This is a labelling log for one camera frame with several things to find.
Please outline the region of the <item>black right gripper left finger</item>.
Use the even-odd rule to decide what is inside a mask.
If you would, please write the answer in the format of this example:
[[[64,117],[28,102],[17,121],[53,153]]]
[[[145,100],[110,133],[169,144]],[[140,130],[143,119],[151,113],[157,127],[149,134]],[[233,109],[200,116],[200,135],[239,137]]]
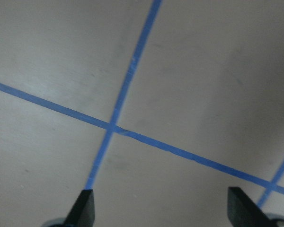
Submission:
[[[92,227],[95,221],[94,193],[82,190],[63,222],[64,227]]]

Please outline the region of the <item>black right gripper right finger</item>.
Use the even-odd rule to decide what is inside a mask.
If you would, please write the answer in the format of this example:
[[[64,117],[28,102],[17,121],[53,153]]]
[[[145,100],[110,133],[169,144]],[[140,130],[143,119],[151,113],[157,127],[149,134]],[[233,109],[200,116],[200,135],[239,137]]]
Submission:
[[[271,227],[270,219],[240,187],[228,188],[228,219],[233,227]]]

